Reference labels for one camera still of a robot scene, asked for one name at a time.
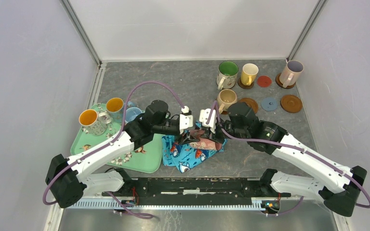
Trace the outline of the beige mug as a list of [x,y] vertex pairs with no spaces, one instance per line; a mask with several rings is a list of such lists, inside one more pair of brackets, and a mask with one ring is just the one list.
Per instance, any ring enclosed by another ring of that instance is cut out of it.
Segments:
[[228,108],[238,101],[237,94],[231,89],[223,89],[217,96],[219,113],[227,111]]

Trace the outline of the pink mug maroon inside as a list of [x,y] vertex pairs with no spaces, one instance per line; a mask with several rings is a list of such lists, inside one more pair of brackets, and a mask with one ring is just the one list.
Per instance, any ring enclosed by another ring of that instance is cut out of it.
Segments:
[[202,150],[219,151],[222,148],[222,144],[212,141],[208,138],[203,138],[204,130],[194,129],[190,131],[191,138],[195,141],[191,141],[189,145],[193,148]]

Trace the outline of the red round coaster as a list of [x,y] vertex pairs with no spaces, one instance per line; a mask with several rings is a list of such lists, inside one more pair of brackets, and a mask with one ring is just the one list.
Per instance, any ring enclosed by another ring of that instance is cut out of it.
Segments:
[[258,77],[257,84],[261,88],[267,88],[272,84],[272,79],[269,76],[263,75],[263,76]]

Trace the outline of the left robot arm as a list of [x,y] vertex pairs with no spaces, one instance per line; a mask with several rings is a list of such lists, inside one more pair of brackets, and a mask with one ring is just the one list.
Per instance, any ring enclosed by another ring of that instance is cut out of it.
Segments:
[[94,171],[107,162],[136,151],[151,142],[155,134],[181,136],[193,127],[191,110],[184,106],[177,118],[168,116],[168,105],[154,100],[143,113],[128,124],[121,125],[120,132],[81,154],[65,158],[58,154],[52,158],[45,182],[43,202],[48,192],[61,208],[72,206],[82,197],[102,192],[117,192],[126,196],[132,191],[132,183],[118,172],[95,174]]

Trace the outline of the yellow mug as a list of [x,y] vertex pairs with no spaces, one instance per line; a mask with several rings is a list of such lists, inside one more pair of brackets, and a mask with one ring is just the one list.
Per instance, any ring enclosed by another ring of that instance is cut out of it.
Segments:
[[257,65],[252,63],[245,64],[241,72],[241,84],[244,87],[252,87],[254,85],[254,80],[256,79],[258,72],[259,68]]

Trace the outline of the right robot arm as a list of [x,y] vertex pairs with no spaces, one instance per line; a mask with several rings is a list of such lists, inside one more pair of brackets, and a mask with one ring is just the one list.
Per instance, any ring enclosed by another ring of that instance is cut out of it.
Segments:
[[221,120],[218,105],[200,111],[199,121],[208,138],[246,142],[253,149],[280,158],[298,167],[309,177],[294,176],[267,169],[259,191],[264,196],[289,193],[318,200],[336,214],[351,217],[355,207],[370,208],[370,196],[363,188],[367,170],[332,161],[304,145],[279,125],[260,120],[246,103],[228,109],[228,120]]

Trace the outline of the dark brown round coaster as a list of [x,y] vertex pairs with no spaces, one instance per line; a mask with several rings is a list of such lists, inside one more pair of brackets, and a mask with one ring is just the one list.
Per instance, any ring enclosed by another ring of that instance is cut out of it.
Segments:
[[238,85],[243,89],[251,89],[254,86],[254,82],[252,82],[250,85],[244,85],[241,81],[241,78],[238,79]]

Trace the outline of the green inside floral mug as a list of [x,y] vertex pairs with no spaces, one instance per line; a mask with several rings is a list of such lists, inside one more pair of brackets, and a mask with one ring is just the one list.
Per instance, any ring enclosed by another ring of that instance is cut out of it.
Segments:
[[218,90],[231,89],[236,83],[238,66],[231,61],[221,62],[218,66],[216,83]]

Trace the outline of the blue round coaster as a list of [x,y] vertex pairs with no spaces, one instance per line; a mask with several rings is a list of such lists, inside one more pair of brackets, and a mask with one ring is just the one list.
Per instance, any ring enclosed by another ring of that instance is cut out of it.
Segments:
[[265,110],[265,111],[274,111],[277,109],[278,107],[278,103],[276,101],[275,98],[273,97],[267,97],[267,98],[264,98],[263,100],[261,100],[261,107]]

